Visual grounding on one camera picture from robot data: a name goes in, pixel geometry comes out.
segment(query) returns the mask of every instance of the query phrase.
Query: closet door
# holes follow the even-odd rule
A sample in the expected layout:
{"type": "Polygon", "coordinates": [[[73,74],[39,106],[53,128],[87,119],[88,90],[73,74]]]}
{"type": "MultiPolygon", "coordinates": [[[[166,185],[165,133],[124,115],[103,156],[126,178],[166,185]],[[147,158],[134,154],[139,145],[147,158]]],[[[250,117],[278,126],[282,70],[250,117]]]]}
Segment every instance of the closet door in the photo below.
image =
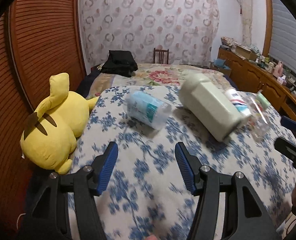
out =
{"type": "Polygon", "coordinates": [[[77,0],[16,0],[10,7],[13,60],[33,108],[49,95],[49,77],[67,72],[70,90],[85,76],[77,0]]]}
{"type": "Polygon", "coordinates": [[[16,219],[24,210],[31,177],[31,163],[21,158],[19,145],[29,106],[13,79],[4,20],[3,15],[0,18],[0,234],[12,235],[16,231],[16,219]]]}

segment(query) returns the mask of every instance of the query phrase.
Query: silver bolt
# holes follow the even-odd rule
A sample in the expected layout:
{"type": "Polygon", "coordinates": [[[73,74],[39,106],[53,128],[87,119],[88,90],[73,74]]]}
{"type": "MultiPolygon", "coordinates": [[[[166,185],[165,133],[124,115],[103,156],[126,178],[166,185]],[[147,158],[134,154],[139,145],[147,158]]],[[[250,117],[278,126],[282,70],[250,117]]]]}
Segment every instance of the silver bolt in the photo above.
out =
{"type": "Polygon", "coordinates": [[[49,177],[50,177],[51,179],[55,179],[55,178],[58,177],[58,173],[56,173],[56,172],[52,172],[51,174],[49,174],[49,177]]]}
{"type": "Polygon", "coordinates": [[[238,178],[238,179],[242,179],[244,177],[243,173],[241,171],[238,171],[237,173],[235,173],[235,176],[238,178]]]}
{"type": "Polygon", "coordinates": [[[210,167],[207,165],[203,165],[203,166],[201,166],[201,170],[204,172],[208,172],[210,170],[210,167]]]}
{"type": "Polygon", "coordinates": [[[89,171],[92,170],[92,167],[89,166],[89,165],[87,165],[87,166],[84,166],[82,169],[83,169],[84,171],[86,171],[86,172],[89,172],[89,171]]]}

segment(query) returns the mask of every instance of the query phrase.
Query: stuffed animal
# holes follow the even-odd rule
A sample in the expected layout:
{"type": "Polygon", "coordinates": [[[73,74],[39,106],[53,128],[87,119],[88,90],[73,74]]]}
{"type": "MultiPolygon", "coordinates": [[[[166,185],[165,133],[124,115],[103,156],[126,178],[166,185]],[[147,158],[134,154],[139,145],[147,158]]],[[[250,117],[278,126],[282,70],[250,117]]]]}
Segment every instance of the stuffed animal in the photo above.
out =
{"type": "Polygon", "coordinates": [[[72,164],[68,157],[76,148],[76,137],[82,134],[98,97],[86,100],[69,91],[67,73],[51,76],[49,83],[50,95],[28,117],[20,144],[32,162],[65,174],[72,164]]]}

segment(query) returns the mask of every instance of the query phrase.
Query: window blind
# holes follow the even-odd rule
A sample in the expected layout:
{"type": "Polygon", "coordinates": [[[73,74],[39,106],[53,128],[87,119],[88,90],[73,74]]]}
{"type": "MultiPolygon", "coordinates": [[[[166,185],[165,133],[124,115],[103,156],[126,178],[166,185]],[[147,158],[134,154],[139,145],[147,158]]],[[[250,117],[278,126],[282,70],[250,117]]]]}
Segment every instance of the window blind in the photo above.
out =
{"type": "Polygon", "coordinates": [[[269,55],[296,73],[296,20],[280,0],[272,0],[273,23],[269,55]]]}

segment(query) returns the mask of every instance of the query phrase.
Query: white cable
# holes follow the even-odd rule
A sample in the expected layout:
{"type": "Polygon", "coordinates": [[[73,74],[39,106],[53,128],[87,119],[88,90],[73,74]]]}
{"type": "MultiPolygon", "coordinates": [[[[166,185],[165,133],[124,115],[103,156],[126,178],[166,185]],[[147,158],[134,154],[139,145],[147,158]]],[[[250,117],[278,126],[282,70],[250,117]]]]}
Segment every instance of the white cable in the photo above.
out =
{"type": "Polygon", "coordinates": [[[19,221],[19,219],[21,218],[21,216],[23,216],[23,215],[26,215],[26,213],[22,213],[22,214],[20,214],[20,215],[18,216],[18,218],[17,218],[17,222],[16,222],[16,228],[17,228],[17,230],[18,230],[18,221],[19,221]]]}

